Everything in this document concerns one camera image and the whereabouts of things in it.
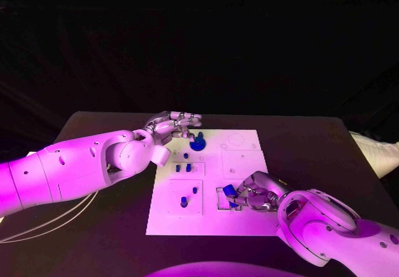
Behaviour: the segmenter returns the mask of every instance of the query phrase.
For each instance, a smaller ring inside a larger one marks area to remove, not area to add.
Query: blue knob
[[[239,194],[237,194],[236,191],[234,191],[234,187],[233,187],[232,184],[227,185],[227,186],[223,188],[223,193],[224,193],[226,196],[230,196],[230,197],[237,197],[237,196],[239,196]],[[232,202],[229,202],[229,203],[230,203],[230,207],[232,207],[232,208],[234,208],[234,207],[239,206],[239,205],[236,205],[236,204],[232,203]]]
[[[183,196],[183,197],[181,197],[180,206],[181,206],[183,208],[185,208],[187,205],[188,205],[187,198]]]
[[[203,133],[198,132],[197,137],[194,138],[193,142],[190,143],[190,147],[194,151],[200,151],[206,147],[206,140],[203,139]]]

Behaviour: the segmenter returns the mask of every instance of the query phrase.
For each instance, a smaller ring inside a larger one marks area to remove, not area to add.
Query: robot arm
[[[357,276],[397,275],[399,230],[361,219],[321,191],[292,191],[260,171],[247,177],[234,192],[227,187],[224,193],[232,204],[257,212],[276,212],[276,235],[309,263],[322,267],[335,259]],[[239,196],[243,190],[247,197]]]
[[[172,137],[188,138],[201,116],[161,112],[142,129],[62,141],[0,164],[0,217],[37,204],[76,199],[138,174],[149,161],[164,166]]]

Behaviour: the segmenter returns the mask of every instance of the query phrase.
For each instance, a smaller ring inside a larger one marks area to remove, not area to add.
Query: cable
[[[44,227],[46,225],[49,225],[51,222],[54,222],[59,218],[62,218],[63,216],[66,216],[82,204],[83,202],[86,201],[86,199],[93,195],[93,198],[90,198],[89,202],[88,202],[88,205],[83,207],[83,209],[77,212],[77,214],[73,216],[73,218],[66,221],[63,224],[60,224],[56,228],[53,228],[50,231],[47,232],[43,232],[41,234],[39,235],[34,235],[33,237],[28,237],[28,238],[23,238],[23,239],[15,239],[14,241],[8,241],[10,239],[18,237],[20,235],[24,235],[27,234],[28,232],[34,231],[36,229],[39,229],[40,227]],[[49,232],[53,232],[57,228],[60,228],[66,223],[69,223],[76,217],[77,215],[83,212],[83,210],[86,209],[86,207],[89,206],[90,202],[93,201],[95,199],[95,196],[98,195],[98,192],[95,192],[95,194],[89,194],[86,196],[86,198],[79,202],[79,204],[69,210],[66,211],[59,217],[56,217],[54,219],[51,219],[49,222],[43,223],[41,225],[39,225],[37,227],[31,228],[30,230],[18,233],[17,235],[13,235],[11,237],[8,238],[4,238],[3,240],[0,240],[0,244],[7,244],[10,242],[17,242],[17,241],[26,241],[27,239],[31,239],[31,238],[36,238],[44,234],[47,234]]]

